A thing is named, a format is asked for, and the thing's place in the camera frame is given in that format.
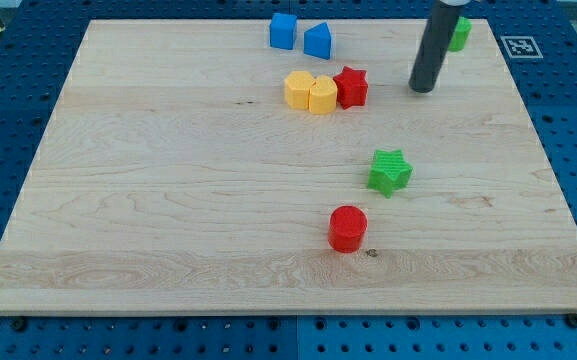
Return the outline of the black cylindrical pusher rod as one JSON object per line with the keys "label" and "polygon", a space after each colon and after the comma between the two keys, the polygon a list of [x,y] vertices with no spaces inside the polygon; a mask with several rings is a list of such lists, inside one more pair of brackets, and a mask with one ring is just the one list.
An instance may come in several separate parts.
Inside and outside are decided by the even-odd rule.
{"label": "black cylindrical pusher rod", "polygon": [[411,90],[434,89],[462,9],[462,0],[436,0],[431,6],[408,81]]}

